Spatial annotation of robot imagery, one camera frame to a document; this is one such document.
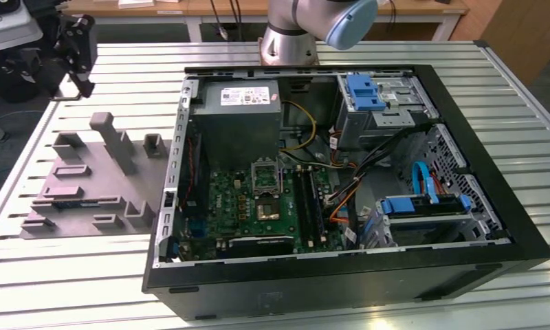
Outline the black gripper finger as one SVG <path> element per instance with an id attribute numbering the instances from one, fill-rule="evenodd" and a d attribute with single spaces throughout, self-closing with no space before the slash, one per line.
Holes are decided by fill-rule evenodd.
<path id="1" fill-rule="evenodd" d="M 57 64 L 67 71 L 79 94 L 73 97 L 61 96 L 57 99 L 81 99 L 92 96 L 96 86 L 89 80 L 96 64 L 96 20 L 87 14 L 65 16 L 65 49 L 55 53 L 57 55 Z"/>
<path id="2" fill-rule="evenodd" d="M 36 83 L 35 76 L 40 73 L 43 61 L 37 49 L 9 49 L 3 53 L 3 70 L 19 75 L 24 80 Z"/>

